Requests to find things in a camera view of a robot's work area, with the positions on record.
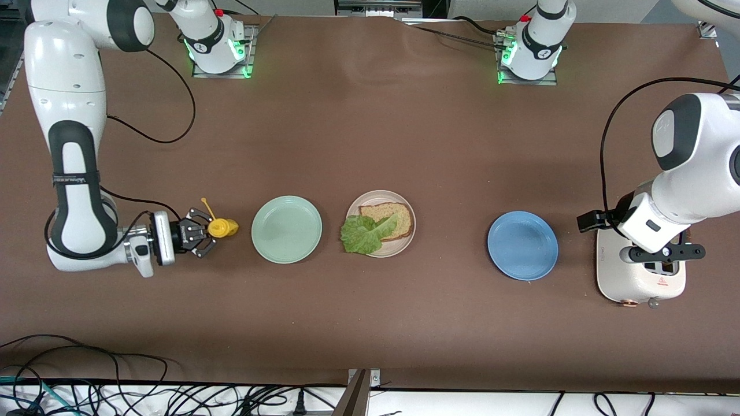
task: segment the plate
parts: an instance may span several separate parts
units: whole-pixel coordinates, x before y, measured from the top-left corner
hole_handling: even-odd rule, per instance
[[[534,281],[555,267],[557,239],[548,223],[535,214],[507,212],[488,231],[488,254],[507,276]]]
[[[383,246],[379,250],[368,254],[370,257],[391,257],[402,252],[406,247],[408,247],[408,245],[411,243],[411,240],[414,239],[414,234],[416,233],[417,222],[416,215],[414,214],[414,209],[411,208],[411,205],[403,196],[391,191],[377,190],[362,194],[359,198],[354,200],[352,205],[349,206],[347,216],[349,217],[350,215],[359,215],[360,206],[362,205],[378,205],[384,204],[385,202],[398,202],[401,204],[405,204],[408,207],[409,212],[411,213],[411,219],[414,222],[414,226],[413,228],[411,228],[411,234],[408,237],[399,238],[398,240],[394,241],[384,241]]]
[[[257,211],[252,243],[272,263],[295,263],[314,251],[321,227],[321,215],[313,204],[300,196],[280,196]]]

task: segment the brown table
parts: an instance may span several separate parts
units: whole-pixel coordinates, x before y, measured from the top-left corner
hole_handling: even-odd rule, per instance
[[[156,27],[152,50],[188,73],[172,20]],[[434,27],[485,39],[465,23]],[[577,24],[568,43],[557,87],[498,85],[484,47],[391,19],[277,17],[254,78],[189,79],[198,119],[184,140],[106,127],[106,187],[181,212],[206,196],[242,225],[207,258],[181,256],[148,280],[133,266],[70,274],[47,260],[51,163],[21,74],[0,117],[2,340],[52,332],[163,355],[180,363],[170,380],[341,383],[348,368],[378,367],[396,387],[738,391],[740,217],[692,227],[707,257],[658,310],[603,298],[595,235],[576,229],[600,205],[612,106],[654,78],[726,80],[719,51],[688,25]],[[110,113],[158,138],[182,131],[189,100],[162,63],[102,58]],[[711,90],[663,84],[623,107],[607,145],[612,203],[659,171],[650,126],[663,106]],[[417,214],[413,244],[393,258],[345,254],[338,241],[349,204],[373,189],[400,193]],[[271,264],[250,241],[255,213],[279,195],[308,198],[323,218],[319,247],[298,264]],[[128,224],[146,207],[118,208]],[[488,258],[491,222],[515,209],[558,236],[558,264],[541,281],[507,278]],[[0,363],[56,344],[26,343]],[[90,354],[47,362],[43,375],[112,377]],[[157,375],[132,362],[122,377]]]

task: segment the blue plate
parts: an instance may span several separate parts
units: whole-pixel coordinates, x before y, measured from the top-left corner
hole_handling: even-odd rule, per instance
[[[530,212],[507,212],[488,231],[491,260],[517,280],[534,281],[547,275],[555,267],[557,253],[555,233]]]

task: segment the light green plate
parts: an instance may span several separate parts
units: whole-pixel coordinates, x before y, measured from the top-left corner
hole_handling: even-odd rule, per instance
[[[252,243],[272,263],[295,263],[314,251],[321,227],[321,215],[313,204],[300,196],[280,196],[257,211]]]

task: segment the white floor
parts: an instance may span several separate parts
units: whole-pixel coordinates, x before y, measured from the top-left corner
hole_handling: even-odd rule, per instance
[[[161,386],[158,387],[152,395],[143,399],[135,405],[135,409],[141,416],[165,416],[168,415],[168,401],[172,399],[175,406],[170,407],[169,415],[177,413],[178,415],[189,414],[198,402],[186,400],[186,398],[177,392],[167,391],[167,389],[179,389],[184,391],[188,386]],[[199,392],[196,397],[204,400],[222,387],[213,386]],[[77,386],[79,403],[87,399],[87,387]],[[130,403],[136,402],[139,397],[136,394],[145,394],[152,390],[151,386],[123,386],[124,392],[133,393],[127,396]],[[240,386],[236,389],[230,389],[223,394],[215,396],[208,403],[232,403],[241,399],[246,391],[247,386]],[[69,404],[74,404],[75,400],[71,394],[70,386],[55,386],[54,392]],[[323,397],[330,403],[339,401],[344,389],[342,388],[310,388],[312,392]],[[104,394],[115,395],[118,393],[118,387],[115,385],[106,386]],[[12,396],[13,389],[9,385],[0,386],[0,395]],[[20,386],[18,388],[18,397],[33,400],[38,394],[38,386]],[[260,415],[291,415],[295,408],[297,390],[285,394],[287,401],[281,406],[262,406]],[[370,394],[368,416],[387,416],[397,413],[399,416],[449,416],[449,415],[501,415],[501,416],[548,416],[552,410],[553,404],[557,399],[557,393],[513,393],[513,392],[376,392]],[[642,416],[650,399],[646,394],[608,394],[616,413],[621,416]],[[128,410],[128,405],[121,399],[121,396],[110,398],[111,406],[103,405],[100,408],[100,416],[137,416],[133,411]],[[182,407],[173,412],[172,409],[182,403]],[[62,405],[51,395],[46,394],[42,401],[42,407],[48,412],[51,409],[58,409]],[[602,407],[609,413],[605,402]],[[0,398],[0,415],[18,406],[10,398]],[[331,410],[327,405],[310,395],[306,395],[306,408],[309,411]],[[92,415],[93,412],[89,406],[82,406],[81,411]],[[193,412],[190,416],[231,416],[235,410],[235,405],[217,407],[210,409],[201,408]],[[75,412],[64,412],[63,415],[85,416]],[[731,416],[740,414],[740,397],[719,397],[706,395],[657,395],[650,416]],[[566,393],[560,403],[556,415],[558,416],[598,416],[600,413],[593,404],[593,395],[585,393]]]

